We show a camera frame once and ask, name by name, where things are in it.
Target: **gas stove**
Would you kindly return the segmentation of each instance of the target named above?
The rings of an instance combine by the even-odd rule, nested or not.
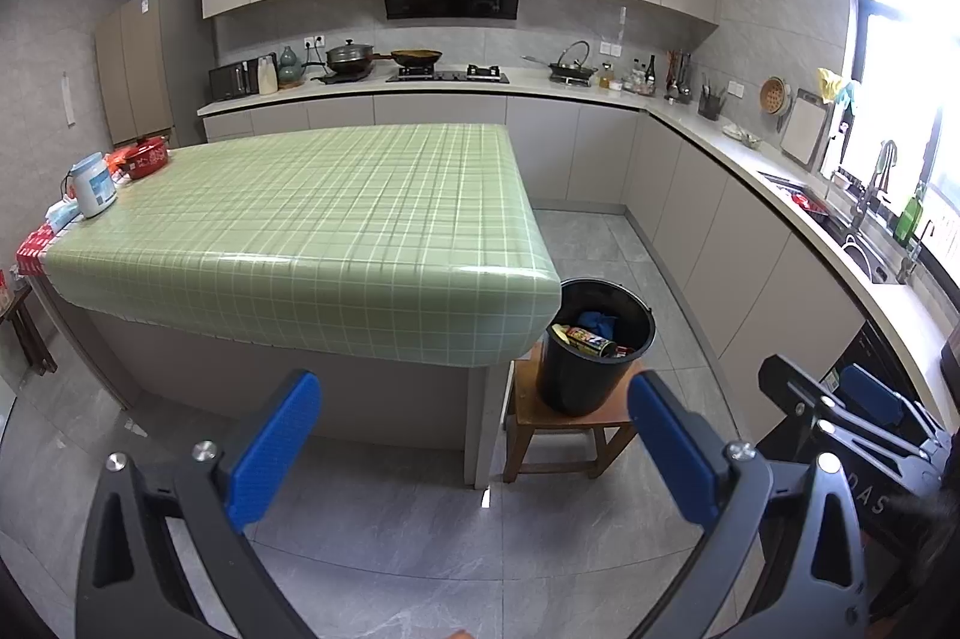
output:
[[[402,67],[397,75],[391,76],[387,82],[397,81],[462,81],[485,82],[488,84],[509,84],[510,79],[500,72],[499,65],[479,67],[467,65],[466,70],[435,70],[430,67]]]

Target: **blue gripper pad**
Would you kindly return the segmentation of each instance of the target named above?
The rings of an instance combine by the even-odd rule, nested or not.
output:
[[[266,513],[319,414],[320,380],[304,372],[230,473],[224,509],[237,533]]]
[[[709,532],[720,508],[716,476],[707,459],[643,374],[630,382],[627,409],[683,519]]]
[[[840,372],[840,389],[866,412],[865,416],[874,425],[885,428],[904,421],[901,400],[859,365],[848,365]]]

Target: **kitchen island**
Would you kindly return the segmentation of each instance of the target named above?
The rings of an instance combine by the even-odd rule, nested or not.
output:
[[[237,417],[288,370],[315,433],[462,449],[485,486],[511,361],[560,305],[502,127],[350,127],[176,151],[47,248],[35,286],[136,418]]]

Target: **wooden chair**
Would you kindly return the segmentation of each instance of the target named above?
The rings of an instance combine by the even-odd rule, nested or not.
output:
[[[507,464],[503,470],[503,481],[515,481],[517,474],[563,474],[579,471],[585,471],[591,479],[596,479],[637,435],[627,414],[627,387],[632,376],[643,370],[643,366],[640,361],[635,361],[632,364],[635,368],[624,374],[611,396],[596,412],[584,417],[567,417],[560,412],[554,412],[536,393],[536,372],[539,371],[541,349],[542,344],[536,344],[531,349],[530,359],[514,363],[512,405],[515,414],[507,420]],[[607,441],[607,428],[616,428],[610,441]],[[537,431],[592,431],[596,459],[524,465],[523,459],[527,455],[530,440]]]

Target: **white container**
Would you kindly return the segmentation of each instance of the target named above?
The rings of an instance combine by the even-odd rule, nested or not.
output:
[[[99,152],[71,167],[70,179],[77,193],[77,205],[87,219],[96,217],[117,198],[117,190],[107,170],[107,163]]]

